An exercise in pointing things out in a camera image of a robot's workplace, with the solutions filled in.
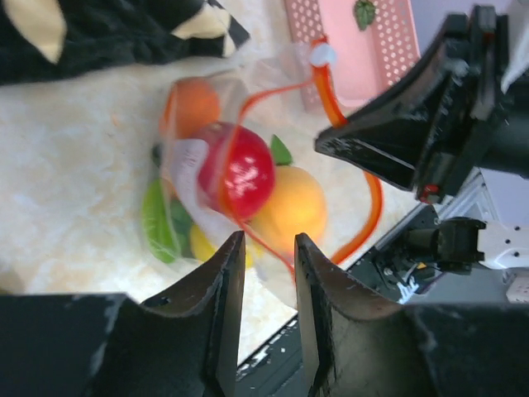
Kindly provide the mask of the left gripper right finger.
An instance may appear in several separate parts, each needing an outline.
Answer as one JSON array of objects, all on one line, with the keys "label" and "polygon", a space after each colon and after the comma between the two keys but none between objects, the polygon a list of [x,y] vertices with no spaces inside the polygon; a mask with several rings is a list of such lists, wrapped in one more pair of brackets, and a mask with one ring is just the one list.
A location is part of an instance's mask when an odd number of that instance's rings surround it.
[{"label": "left gripper right finger", "polygon": [[303,367],[311,396],[434,396],[436,389],[402,305],[295,238]]}]

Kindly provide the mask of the green leaf fruit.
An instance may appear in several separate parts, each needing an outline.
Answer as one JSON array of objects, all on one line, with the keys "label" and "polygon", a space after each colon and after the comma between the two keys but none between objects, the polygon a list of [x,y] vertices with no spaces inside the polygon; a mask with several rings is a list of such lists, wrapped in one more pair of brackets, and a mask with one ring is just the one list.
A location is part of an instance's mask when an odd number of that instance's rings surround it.
[{"label": "green leaf fruit", "polygon": [[177,198],[167,199],[164,193],[165,180],[155,179],[142,201],[141,226],[150,253],[170,264],[193,256],[189,237],[193,221]]}]

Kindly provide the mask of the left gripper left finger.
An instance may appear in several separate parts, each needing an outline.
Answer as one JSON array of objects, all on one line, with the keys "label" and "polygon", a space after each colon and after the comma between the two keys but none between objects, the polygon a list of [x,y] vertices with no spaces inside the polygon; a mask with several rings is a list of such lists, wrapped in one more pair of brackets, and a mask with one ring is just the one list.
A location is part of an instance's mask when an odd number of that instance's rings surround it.
[{"label": "left gripper left finger", "polygon": [[87,396],[233,396],[245,282],[245,235],[137,304],[118,298],[105,315]]}]

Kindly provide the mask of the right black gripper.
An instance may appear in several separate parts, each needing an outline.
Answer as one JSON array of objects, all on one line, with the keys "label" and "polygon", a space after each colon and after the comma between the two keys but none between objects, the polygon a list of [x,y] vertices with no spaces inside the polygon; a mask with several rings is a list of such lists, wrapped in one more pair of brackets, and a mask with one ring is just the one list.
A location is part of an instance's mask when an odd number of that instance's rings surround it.
[{"label": "right black gripper", "polygon": [[314,143],[423,203],[475,167],[528,176],[528,10],[451,12],[397,84]]}]

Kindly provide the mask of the clear zip top bag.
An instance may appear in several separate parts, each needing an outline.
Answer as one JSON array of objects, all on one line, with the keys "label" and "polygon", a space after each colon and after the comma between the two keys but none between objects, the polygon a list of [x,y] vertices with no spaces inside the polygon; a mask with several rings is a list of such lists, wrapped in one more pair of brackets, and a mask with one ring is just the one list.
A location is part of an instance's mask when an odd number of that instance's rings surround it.
[{"label": "clear zip top bag", "polygon": [[346,122],[335,63],[336,51],[320,37],[246,68],[172,84],[152,150],[159,176],[141,209],[157,260],[205,262],[243,231],[247,265],[287,287],[298,234],[329,244],[335,263],[371,236],[384,202],[379,181],[368,177],[360,187],[368,203],[363,226],[345,226],[337,213],[346,174],[313,146],[316,127]]}]

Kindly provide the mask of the orange tangerine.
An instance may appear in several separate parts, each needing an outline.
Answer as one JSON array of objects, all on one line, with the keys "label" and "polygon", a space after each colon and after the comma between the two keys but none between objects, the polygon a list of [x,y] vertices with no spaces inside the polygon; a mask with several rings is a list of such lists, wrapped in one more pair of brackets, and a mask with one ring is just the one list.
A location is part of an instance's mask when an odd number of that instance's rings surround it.
[{"label": "orange tangerine", "polygon": [[179,79],[173,83],[160,117],[160,135],[166,136],[169,132],[171,116],[176,121],[176,136],[187,139],[200,128],[217,121],[220,115],[220,98],[206,78]]}]

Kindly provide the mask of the yellow-orange peach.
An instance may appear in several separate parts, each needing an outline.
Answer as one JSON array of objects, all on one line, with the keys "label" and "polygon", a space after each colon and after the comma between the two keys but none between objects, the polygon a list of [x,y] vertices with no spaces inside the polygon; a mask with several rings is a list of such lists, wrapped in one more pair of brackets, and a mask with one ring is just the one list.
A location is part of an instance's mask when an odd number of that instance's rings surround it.
[{"label": "yellow-orange peach", "polygon": [[294,238],[306,233],[322,239],[327,224],[326,197],[321,185],[296,166],[275,168],[275,185],[250,226],[272,249],[286,256],[294,252]]}]

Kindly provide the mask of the red apple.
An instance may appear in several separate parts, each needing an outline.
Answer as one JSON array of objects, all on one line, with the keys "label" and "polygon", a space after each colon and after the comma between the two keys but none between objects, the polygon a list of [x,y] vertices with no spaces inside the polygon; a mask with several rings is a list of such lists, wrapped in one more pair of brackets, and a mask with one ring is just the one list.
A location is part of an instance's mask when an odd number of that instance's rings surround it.
[{"label": "red apple", "polygon": [[219,173],[224,163],[226,140],[238,130],[228,165],[226,190],[238,216],[247,221],[264,206],[275,185],[275,165],[265,141],[245,127],[230,122],[212,122],[197,131],[196,137],[208,144],[205,162],[198,174],[199,197],[215,211],[222,210],[218,200]]}]

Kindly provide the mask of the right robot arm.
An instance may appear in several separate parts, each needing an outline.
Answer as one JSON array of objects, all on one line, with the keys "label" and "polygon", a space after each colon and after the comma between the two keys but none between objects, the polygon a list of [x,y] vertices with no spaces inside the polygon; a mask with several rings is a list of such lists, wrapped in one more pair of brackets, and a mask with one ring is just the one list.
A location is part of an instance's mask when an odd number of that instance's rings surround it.
[{"label": "right robot arm", "polygon": [[[434,206],[476,168],[528,175],[528,4],[476,5],[446,17],[423,57],[393,87],[321,132],[318,153],[346,161]],[[528,262],[528,231],[451,218],[400,232],[374,252],[380,272],[424,264],[467,274]]]}]

